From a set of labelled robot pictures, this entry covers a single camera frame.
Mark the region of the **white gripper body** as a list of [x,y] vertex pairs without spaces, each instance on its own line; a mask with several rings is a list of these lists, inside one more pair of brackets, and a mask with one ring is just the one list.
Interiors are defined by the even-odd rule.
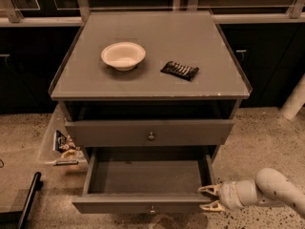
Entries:
[[249,180],[224,182],[219,189],[219,199],[230,210],[246,207],[252,201],[252,183]]

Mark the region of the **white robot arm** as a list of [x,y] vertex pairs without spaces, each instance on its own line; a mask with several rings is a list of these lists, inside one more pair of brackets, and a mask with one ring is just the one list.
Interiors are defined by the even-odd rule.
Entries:
[[254,179],[200,187],[198,193],[216,197],[210,203],[199,205],[203,211],[233,211],[249,206],[289,206],[305,219],[305,195],[287,177],[272,168],[259,170]]

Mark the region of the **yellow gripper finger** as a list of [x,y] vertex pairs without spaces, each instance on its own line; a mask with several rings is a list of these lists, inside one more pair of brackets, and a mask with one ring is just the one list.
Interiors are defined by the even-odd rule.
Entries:
[[217,196],[219,194],[219,191],[220,191],[220,185],[219,184],[203,186],[203,187],[200,187],[197,190],[197,192],[200,193],[200,194],[207,193],[207,194],[210,194],[210,195],[213,195],[213,196]]
[[200,204],[199,208],[207,212],[221,212],[225,210],[225,207],[220,203],[219,200],[213,201],[209,204]]

